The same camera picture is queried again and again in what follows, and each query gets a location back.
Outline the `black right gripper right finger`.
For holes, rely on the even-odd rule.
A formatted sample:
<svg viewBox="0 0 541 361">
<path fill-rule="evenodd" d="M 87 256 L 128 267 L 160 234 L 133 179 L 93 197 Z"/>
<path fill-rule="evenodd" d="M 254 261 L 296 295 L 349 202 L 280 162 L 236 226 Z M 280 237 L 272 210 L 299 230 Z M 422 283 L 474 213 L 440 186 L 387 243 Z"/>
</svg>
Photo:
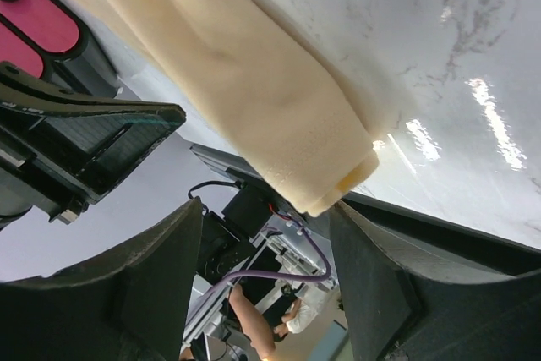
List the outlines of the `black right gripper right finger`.
<svg viewBox="0 0 541 361">
<path fill-rule="evenodd" d="M 356 282 L 335 263 L 356 360 L 539 359 L 540 285 L 440 285 L 359 253 Z"/>
</svg>

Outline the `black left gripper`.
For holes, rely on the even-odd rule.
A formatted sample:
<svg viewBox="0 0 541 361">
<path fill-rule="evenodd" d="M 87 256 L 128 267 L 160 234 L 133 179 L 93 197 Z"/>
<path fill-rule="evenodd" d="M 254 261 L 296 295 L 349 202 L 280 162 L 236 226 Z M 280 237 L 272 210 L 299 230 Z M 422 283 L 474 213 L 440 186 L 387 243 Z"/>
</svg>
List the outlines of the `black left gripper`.
<svg viewBox="0 0 541 361">
<path fill-rule="evenodd" d="M 33 208 L 74 222 L 185 121 L 176 104 L 79 94 L 2 63 L 1 228 Z"/>
</svg>

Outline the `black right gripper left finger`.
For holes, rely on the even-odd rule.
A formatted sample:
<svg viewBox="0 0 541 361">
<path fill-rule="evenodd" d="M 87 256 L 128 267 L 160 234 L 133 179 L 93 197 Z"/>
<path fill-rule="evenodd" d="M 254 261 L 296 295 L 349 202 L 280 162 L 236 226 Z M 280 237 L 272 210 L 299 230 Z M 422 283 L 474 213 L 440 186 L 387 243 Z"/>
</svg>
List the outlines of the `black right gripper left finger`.
<svg viewBox="0 0 541 361">
<path fill-rule="evenodd" d="M 1 285 L 3 360 L 176 360 L 202 232 L 193 199 L 49 277 Z"/>
</svg>

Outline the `yellow t shirt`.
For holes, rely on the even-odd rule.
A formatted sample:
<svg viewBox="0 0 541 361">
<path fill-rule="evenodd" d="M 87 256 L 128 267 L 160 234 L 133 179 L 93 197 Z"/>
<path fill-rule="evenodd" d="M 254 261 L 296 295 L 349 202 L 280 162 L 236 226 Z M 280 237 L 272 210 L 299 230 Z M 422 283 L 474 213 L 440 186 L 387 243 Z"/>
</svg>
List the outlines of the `yellow t shirt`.
<svg viewBox="0 0 541 361">
<path fill-rule="evenodd" d="M 367 179 L 372 139 L 331 74 L 252 0 L 73 0 L 140 51 L 297 211 Z"/>
</svg>

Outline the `black pink drawer organizer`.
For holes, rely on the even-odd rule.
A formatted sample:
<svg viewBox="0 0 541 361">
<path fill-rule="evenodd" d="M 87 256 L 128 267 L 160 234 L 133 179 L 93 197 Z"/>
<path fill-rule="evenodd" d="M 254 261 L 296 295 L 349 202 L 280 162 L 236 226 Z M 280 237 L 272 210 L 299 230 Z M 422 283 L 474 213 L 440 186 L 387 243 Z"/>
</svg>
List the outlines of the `black pink drawer organizer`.
<svg viewBox="0 0 541 361">
<path fill-rule="evenodd" d="M 1 0 L 1 61 L 81 94 L 121 88 L 90 28 L 59 0 Z"/>
</svg>

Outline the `person in white shirt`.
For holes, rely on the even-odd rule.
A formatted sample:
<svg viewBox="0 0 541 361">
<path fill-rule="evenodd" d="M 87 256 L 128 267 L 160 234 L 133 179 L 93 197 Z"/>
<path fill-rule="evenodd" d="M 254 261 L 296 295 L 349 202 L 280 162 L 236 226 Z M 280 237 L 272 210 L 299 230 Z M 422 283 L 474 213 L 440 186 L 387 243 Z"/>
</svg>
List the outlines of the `person in white shirt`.
<svg viewBox="0 0 541 361">
<path fill-rule="evenodd" d="M 264 315 L 244 294 L 243 287 L 237 285 L 232 289 L 228 303 L 258 359 L 269 360 L 290 336 L 295 337 L 293 342 L 296 344 L 306 339 L 313 347 L 329 326 L 331 305 L 339 296 L 337 288 L 329 292 L 310 289 L 301 296 L 282 294 L 277 308 Z"/>
</svg>

